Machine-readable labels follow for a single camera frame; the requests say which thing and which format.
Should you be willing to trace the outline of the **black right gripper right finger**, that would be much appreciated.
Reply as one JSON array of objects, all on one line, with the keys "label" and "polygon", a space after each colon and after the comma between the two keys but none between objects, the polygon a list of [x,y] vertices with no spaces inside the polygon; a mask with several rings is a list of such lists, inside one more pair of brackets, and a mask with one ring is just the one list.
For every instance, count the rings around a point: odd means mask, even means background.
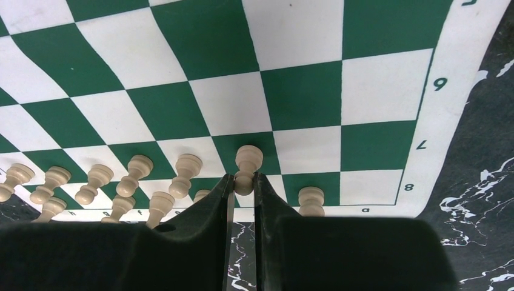
[{"label": "black right gripper right finger", "polygon": [[302,216],[256,173],[258,290],[455,290],[436,232],[411,218]]}]

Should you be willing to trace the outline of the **green white chess board mat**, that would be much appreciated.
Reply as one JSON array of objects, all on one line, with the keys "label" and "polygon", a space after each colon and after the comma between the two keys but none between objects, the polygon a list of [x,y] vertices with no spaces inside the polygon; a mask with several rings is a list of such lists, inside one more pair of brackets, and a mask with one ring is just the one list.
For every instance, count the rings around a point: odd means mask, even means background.
[{"label": "green white chess board mat", "polygon": [[[2,1],[1,183],[12,164],[52,166],[60,221],[99,221],[135,155],[153,162],[124,221],[192,154],[203,165],[172,214],[235,174],[236,152],[300,207],[416,217],[426,208],[479,67],[512,1]],[[75,200],[94,164],[114,172]]]}]

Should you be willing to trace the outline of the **light wooden chess piece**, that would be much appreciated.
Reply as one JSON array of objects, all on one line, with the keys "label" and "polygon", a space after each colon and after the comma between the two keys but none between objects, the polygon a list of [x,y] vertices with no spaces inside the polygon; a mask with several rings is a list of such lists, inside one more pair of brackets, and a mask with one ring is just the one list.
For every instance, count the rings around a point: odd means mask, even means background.
[{"label": "light wooden chess piece", "polygon": [[201,199],[205,198],[208,194],[210,193],[210,190],[207,190],[207,189],[202,189],[202,190],[198,190],[195,194],[195,197],[193,199],[193,202],[194,203],[197,203],[198,201],[200,201]]},{"label": "light wooden chess piece", "polygon": [[102,223],[120,223],[120,218],[130,211],[135,205],[135,199],[132,197],[123,197],[116,195],[113,198],[112,212],[110,216],[104,217]]},{"label": "light wooden chess piece", "polygon": [[94,164],[87,174],[87,184],[80,187],[75,194],[75,200],[81,205],[89,205],[98,195],[98,189],[107,185],[113,178],[114,172],[103,164]]},{"label": "light wooden chess piece", "polygon": [[302,216],[325,216],[324,192],[317,187],[304,187],[299,191],[299,214]]}]

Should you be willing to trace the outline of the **light wooden pawn piece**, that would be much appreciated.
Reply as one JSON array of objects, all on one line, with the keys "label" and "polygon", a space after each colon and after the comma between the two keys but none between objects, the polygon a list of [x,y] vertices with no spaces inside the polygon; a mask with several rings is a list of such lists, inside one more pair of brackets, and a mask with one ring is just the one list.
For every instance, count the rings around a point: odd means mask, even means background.
[{"label": "light wooden pawn piece", "polygon": [[195,155],[180,155],[175,164],[177,176],[172,179],[169,194],[175,199],[185,198],[192,186],[190,180],[199,175],[202,165],[201,159]]},{"label": "light wooden pawn piece", "polygon": [[15,193],[15,187],[25,184],[35,177],[35,172],[20,163],[12,164],[6,171],[6,179],[1,183],[1,202],[6,202]]},{"label": "light wooden pawn piece", "polygon": [[135,155],[129,161],[128,175],[123,176],[116,186],[116,194],[121,197],[131,197],[139,187],[139,180],[145,178],[153,170],[153,162],[144,155]]},{"label": "light wooden pawn piece", "polygon": [[261,168],[264,155],[253,145],[244,145],[236,152],[235,192],[247,196],[253,191],[254,173]]},{"label": "light wooden pawn piece", "polygon": [[30,201],[35,204],[46,203],[54,195],[55,188],[67,184],[71,177],[72,174],[63,167],[50,167],[45,173],[43,185],[37,186],[30,194]]}]

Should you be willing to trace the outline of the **light wooden king piece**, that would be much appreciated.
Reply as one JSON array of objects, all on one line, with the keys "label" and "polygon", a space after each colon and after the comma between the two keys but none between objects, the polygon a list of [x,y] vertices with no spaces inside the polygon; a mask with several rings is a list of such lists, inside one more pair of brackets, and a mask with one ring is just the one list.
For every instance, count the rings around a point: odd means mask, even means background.
[{"label": "light wooden king piece", "polygon": [[149,203],[149,218],[146,226],[154,229],[173,208],[175,199],[167,192],[154,192]]}]

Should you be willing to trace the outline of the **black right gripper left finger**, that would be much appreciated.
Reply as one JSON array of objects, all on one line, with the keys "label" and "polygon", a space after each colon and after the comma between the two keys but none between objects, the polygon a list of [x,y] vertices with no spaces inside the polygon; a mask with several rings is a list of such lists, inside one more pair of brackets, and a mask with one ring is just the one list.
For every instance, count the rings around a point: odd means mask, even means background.
[{"label": "black right gripper left finger", "polygon": [[1,227],[2,290],[225,290],[232,175],[161,225],[24,222]]}]

